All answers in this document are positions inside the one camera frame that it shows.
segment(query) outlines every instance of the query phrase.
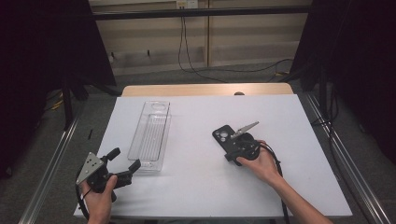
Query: white tabletop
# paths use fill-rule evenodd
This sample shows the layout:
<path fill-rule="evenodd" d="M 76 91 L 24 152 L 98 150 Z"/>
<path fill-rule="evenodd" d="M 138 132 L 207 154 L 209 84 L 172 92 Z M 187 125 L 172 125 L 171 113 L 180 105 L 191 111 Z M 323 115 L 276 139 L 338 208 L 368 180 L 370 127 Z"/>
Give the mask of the white tabletop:
<path fill-rule="evenodd" d="M 260 124 L 249 133 L 272 147 L 297 192 L 325 216 L 352 215 L 296 95 L 120 97 L 97 154 L 120 148 L 110 172 L 130 166 L 127 155 L 146 101 L 171 105 L 163 169 L 136 174 L 132 185 L 116 189 L 113 217 L 283 217 L 276 193 L 247 168 L 226 161 L 211 135 L 225 124 L 237 130 L 254 121 Z M 75 215 L 82 216 L 79 210 Z"/>

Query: clear plastic tray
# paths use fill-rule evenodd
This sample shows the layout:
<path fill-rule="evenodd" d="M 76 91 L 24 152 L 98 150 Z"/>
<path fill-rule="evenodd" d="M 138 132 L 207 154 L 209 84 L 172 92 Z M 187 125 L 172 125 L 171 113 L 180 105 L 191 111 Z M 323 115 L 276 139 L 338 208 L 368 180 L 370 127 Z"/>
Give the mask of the clear plastic tray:
<path fill-rule="evenodd" d="M 170 123 L 169 102 L 145 102 L 128 154 L 129 161 L 140 159 L 139 170 L 161 171 L 163 168 Z"/>

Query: power outlet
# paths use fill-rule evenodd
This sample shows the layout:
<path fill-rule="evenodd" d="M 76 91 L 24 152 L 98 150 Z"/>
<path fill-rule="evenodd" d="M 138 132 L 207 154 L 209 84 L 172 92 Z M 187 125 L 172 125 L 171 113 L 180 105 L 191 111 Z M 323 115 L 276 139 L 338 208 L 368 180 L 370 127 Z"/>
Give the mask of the power outlet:
<path fill-rule="evenodd" d="M 187 0 L 187 8 L 198 8 L 198 0 Z"/>
<path fill-rule="evenodd" d="M 198 0 L 177 0 L 176 9 L 198 8 Z"/>
<path fill-rule="evenodd" d="M 177 0 L 176 9 L 184 9 L 184 8 L 187 8 L 187 0 Z"/>

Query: wire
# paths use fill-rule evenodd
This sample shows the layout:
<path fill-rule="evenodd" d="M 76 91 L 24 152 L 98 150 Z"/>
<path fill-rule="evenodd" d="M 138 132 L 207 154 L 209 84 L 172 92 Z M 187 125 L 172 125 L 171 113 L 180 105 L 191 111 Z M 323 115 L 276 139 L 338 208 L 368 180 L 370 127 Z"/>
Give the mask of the wire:
<path fill-rule="evenodd" d="M 82 170 L 82 165 L 79 167 L 79 169 L 78 169 L 78 171 L 76 173 L 76 181 L 78 179 L 78 176 L 79 176 L 79 173 L 81 172 L 81 170 Z M 87 193 L 85 193 L 83 198 L 81 199 L 80 192 L 79 192 L 79 186 L 76 184 L 76 194 L 77 194 L 77 200 L 78 200 L 79 209 L 81 209 L 82 215 L 84 215 L 84 217 L 87 218 L 87 220 L 90 219 L 90 213 L 88 212 L 88 209 L 85 206 L 84 198 L 85 198 L 85 196 L 87 196 L 87 194 L 90 191 L 91 191 L 91 189 Z"/>
<path fill-rule="evenodd" d="M 85 197 L 87 196 L 87 194 L 88 194 L 89 192 L 91 192 L 91 190 L 92 190 L 92 189 L 89 189 L 89 190 L 84 194 L 84 196 L 82 196 L 82 200 L 85 199 Z"/>
<path fill-rule="evenodd" d="M 189 58 L 189 64 L 190 64 L 190 68 L 191 68 L 192 72 L 191 72 L 191 71 L 188 71 L 188 70 L 185 70 L 185 69 L 181 66 L 181 63 L 180 63 L 180 52 L 181 52 L 181 44 L 182 44 L 182 42 L 183 42 L 183 33 L 184 33 L 184 40 L 185 40 L 185 44 L 186 44 L 187 56 L 188 56 L 188 58 Z M 180 69 L 183 70 L 184 72 L 194 73 L 194 74 L 196 74 L 196 75 L 199 76 L 199 77 L 203 77 L 203 78 L 215 80 L 215 81 L 222 82 L 222 83 L 227 83 L 226 81 L 221 80 L 221 79 L 203 76 L 203 75 L 199 74 L 198 71 L 196 71 L 196 70 L 192 67 L 191 59 L 190 59 L 190 53 L 189 53 L 189 45 L 188 45 L 188 43 L 187 43 L 186 20 L 185 20 L 184 17 L 181 18 L 180 46 L 179 46 L 179 48 L 178 48 L 178 66 L 179 66 Z"/>
<path fill-rule="evenodd" d="M 335 100 L 335 104 L 336 104 L 336 111 L 335 111 L 335 115 L 332 113 L 333 109 L 333 101 Z M 363 211 L 363 208 L 361 207 L 361 205 L 358 202 L 358 199 L 355 195 L 355 193 L 352 191 L 352 188 L 349 186 L 349 184 L 347 183 L 347 179 L 345 178 L 343 172 L 341 171 L 340 165 L 337 161 L 337 159 L 335 158 L 335 154 L 334 154 L 334 149 L 332 146 L 332 133 L 333 133 L 333 127 L 332 127 L 332 123 L 335 119 L 335 117 L 338 115 L 338 101 L 337 101 L 337 96 L 336 96 L 336 90 L 334 85 L 332 85 L 332 93 L 331 93 L 331 103 L 330 103 L 330 119 L 328 124 L 329 127 L 329 148 L 330 148 L 330 152 L 332 154 L 332 159 L 334 160 L 334 164 L 337 167 L 337 170 L 340 173 L 340 176 L 343 180 L 343 182 L 346 184 L 346 188 L 348 189 L 348 191 L 350 192 L 350 194 L 352 195 L 353 200 L 355 201 L 356 205 L 359 207 L 359 209 L 361 210 L 361 213 L 363 214 L 364 218 L 366 219 L 367 223 L 371 224 L 371 221 L 369 220 L 369 218 L 367 217 L 367 215 L 365 214 L 365 212 Z"/>
<path fill-rule="evenodd" d="M 54 98 L 55 96 L 59 95 L 59 93 L 61 93 L 61 92 L 62 92 L 62 91 L 57 91 L 55 94 L 53 94 L 53 95 L 51 95 L 49 98 L 47 98 L 46 101 L 48 101 L 48 100 Z"/>
<path fill-rule="evenodd" d="M 279 172 L 279 174 L 281 176 L 283 176 L 282 173 L 282 168 L 280 167 L 280 161 L 277 159 L 275 152 L 271 149 L 271 147 L 268 144 L 263 144 L 261 145 L 262 147 L 264 147 L 270 154 L 271 156 L 274 158 L 275 161 L 275 165 L 276 165 L 276 169 Z M 288 213 L 288 207 L 286 206 L 286 204 L 283 202 L 283 200 L 281 200 L 282 202 L 282 210 L 283 210 L 283 217 L 285 218 L 285 222 L 287 224 L 290 224 L 290 220 L 289 220 L 289 213 Z"/>
<path fill-rule="evenodd" d="M 292 61 L 293 61 L 293 59 L 283 59 L 283 60 L 280 60 L 280 61 L 278 61 L 278 62 L 276 62 L 276 63 L 274 63 L 274 64 L 271 64 L 271 65 L 269 65 L 269 66 L 267 66 L 267 67 L 260 68 L 260 69 L 255 69 L 255 70 L 234 70 L 234 69 L 223 69 L 223 68 L 195 69 L 195 68 L 192 67 L 191 58 L 190 58 L 190 53 L 189 53 L 189 44 L 188 44 L 188 40 L 187 40 L 186 19 L 185 19 L 184 17 L 182 17 L 182 18 L 181 18 L 181 22 L 182 22 L 182 24 L 181 24 L 181 34 L 180 34 L 180 45 L 179 45 L 179 48 L 178 48 L 177 60 L 178 60 L 178 66 L 179 66 L 180 69 L 183 70 L 184 72 L 187 72 L 187 73 L 194 73 L 194 74 L 198 75 L 199 77 L 203 77 L 203 78 L 208 78 L 208 79 L 216 80 L 216 81 L 223 82 L 223 83 L 228 83 L 227 81 L 224 81 L 224 80 L 221 80 L 221 79 L 203 76 L 203 75 L 199 74 L 198 72 L 205 72 L 205 71 L 220 71 L 220 72 L 235 72 L 235 73 L 256 73 L 256 72 L 262 72 L 262 71 L 268 70 L 268 69 L 270 69 L 270 68 L 272 68 L 272 67 L 275 67 L 275 68 L 276 68 L 276 71 L 275 71 L 274 75 L 273 75 L 268 81 L 266 81 L 266 82 L 270 82 L 270 81 L 276 76 L 276 73 L 277 73 L 277 66 L 278 66 L 280 63 L 283 63 L 283 62 L 292 62 Z M 183 35 L 184 35 L 184 42 L 185 42 L 186 51 L 187 51 L 187 57 L 188 57 L 188 59 L 189 59 L 189 64 L 190 64 L 190 68 L 191 68 L 192 71 L 189 71 L 189 70 L 184 69 L 184 68 L 181 66 L 181 63 L 180 63 L 180 52 L 181 52 L 181 46 L 182 46 L 182 43 L 183 43 Z"/>

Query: human arm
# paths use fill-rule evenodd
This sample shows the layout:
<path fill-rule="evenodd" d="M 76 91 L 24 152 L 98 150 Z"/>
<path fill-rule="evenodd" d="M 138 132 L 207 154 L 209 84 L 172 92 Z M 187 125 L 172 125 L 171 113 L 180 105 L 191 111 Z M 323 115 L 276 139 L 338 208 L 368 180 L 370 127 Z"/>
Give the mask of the human arm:
<path fill-rule="evenodd" d="M 332 223 L 314 206 L 300 196 L 279 174 L 272 155 L 261 148 L 260 156 L 254 161 L 238 157 L 237 160 L 249 168 L 262 181 L 271 186 L 300 223 Z"/>
<path fill-rule="evenodd" d="M 88 224 L 107 224 L 110 221 L 111 212 L 111 192 L 116 187 L 117 176 L 111 176 L 103 193 L 90 191 L 90 186 L 86 181 L 81 183 L 82 193 L 85 195 L 85 202 L 90 212 Z"/>

